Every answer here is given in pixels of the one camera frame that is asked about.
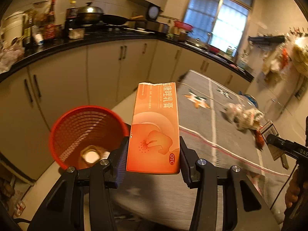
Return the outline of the person right hand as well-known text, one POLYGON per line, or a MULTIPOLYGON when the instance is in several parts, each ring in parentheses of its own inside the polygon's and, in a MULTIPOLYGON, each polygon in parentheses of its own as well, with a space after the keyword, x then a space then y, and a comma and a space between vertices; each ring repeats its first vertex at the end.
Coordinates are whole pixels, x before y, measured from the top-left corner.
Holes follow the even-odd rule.
POLYGON ((299 198, 301 187, 297 183, 299 174, 299 168, 294 172, 292 179, 289 183, 289 187, 285 193, 285 205, 287 208, 292 207, 293 203, 296 203, 299 198))

